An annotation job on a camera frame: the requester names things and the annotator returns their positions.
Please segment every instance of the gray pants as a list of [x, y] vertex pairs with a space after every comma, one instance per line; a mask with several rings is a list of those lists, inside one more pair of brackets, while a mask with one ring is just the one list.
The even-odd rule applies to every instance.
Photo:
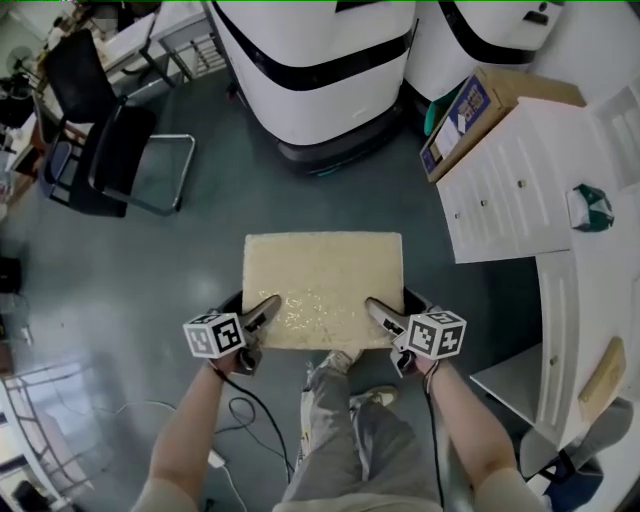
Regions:
[[437, 500], [422, 449], [411, 427], [383, 405], [368, 402], [349, 414], [347, 377], [332, 368], [312, 376], [311, 450], [282, 501], [328, 499], [351, 493]]

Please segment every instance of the person's right arm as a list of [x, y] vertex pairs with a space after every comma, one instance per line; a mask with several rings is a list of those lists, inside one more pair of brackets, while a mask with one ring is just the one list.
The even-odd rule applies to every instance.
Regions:
[[[418, 357], [417, 364], [424, 373], [433, 361]], [[504, 427], [473, 394], [451, 363], [440, 363], [431, 379], [431, 394], [476, 491], [495, 472], [517, 468], [513, 445]]]

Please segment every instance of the black band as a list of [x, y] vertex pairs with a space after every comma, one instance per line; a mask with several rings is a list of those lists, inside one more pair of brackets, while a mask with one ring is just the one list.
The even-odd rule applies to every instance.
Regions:
[[451, 32], [472, 59], [491, 64], [529, 64], [536, 56], [533, 50], [504, 48], [487, 43], [469, 26], [455, 2], [440, 1], [438, 3]]
[[397, 59], [409, 48], [413, 31], [409, 30], [406, 34], [391, 41], [315, 66], [286, 66], [273, 60], [249, 41], [247, 36], [222, 12], [218, 3], [213, 0], [212, 3], [231, 36], [254, 65], [272, 82], [292, 91], [312, 91], [326, 87]]

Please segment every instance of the gray floor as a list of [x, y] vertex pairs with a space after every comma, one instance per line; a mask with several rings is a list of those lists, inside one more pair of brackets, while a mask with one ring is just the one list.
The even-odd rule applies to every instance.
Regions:
[[[226, 99], [218, 73], [187, 84], [154, 108], [159, 132], [188, 132], [198, 147], [182, 211], [158, 218], [130, 208], [124, 219], [88, 217], [42, 200], [34, 188], [5, 222], [3, 255], [23, 262], [23, 294], [32, 346], [14, 341], [17, 371], [71, 364], [77, 376], [39, 386], [39, 410], [55, 417], [74, 453], [93, 477], [79, 503], [88, 510], [126, 510], [144, 481], [151, 446], [169, 411], [133, 406], [145, 399], [176, 404], [199, 363], [186, 348], [182, 323], [238, 291], [244, 237], [249, 233], [370, 230], [402, 234], [406, 285], [467, 319], [456, 364], [473, 373], [540, 339], [535, 263], [518, 260], [459, 265], [435, 187], [410, 132], [368, 158], [324, 178], [291, 174], [255, 129], [239, 101]], [[184, 148], [152, 148], [136, 183], [154, 198], [161, 182], [175, 183]], [[306, 363], [321, 354], [273, 351], [247, 382], [271, 408], [293, 459], [299, 436], [299, 390]], [[353, 390], [396, 383], [395, 410], [430, 444], [426, 406], [415, 381], [399, 382], [386, 351], [354, 368]], [[231, 390], [225, 398], [234, 396]], [[518, 422], [495, 409], [505, 421]], [[233, 419], [223, 407], [220, 426]], [[263, 414], [254, 431], [276, 446]], [[277, 457], [242, 431], [222, 434], [227, 459], [252, 512], [278, 501], [284, 473]], [[238, 510], [221, 472], [209, 472], [204, 497], [214, 510]]]

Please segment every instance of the sleeve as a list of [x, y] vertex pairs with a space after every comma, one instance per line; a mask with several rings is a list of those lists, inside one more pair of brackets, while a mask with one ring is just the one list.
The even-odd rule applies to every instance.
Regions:
[[152, 479], [144, 484], [131, 512], [198, 512], [198, 509], [187, 493], [176, 485]]
[[476, 512], [546, 512], [542, 501], [515, 469], [490, 475], [476, 492]]

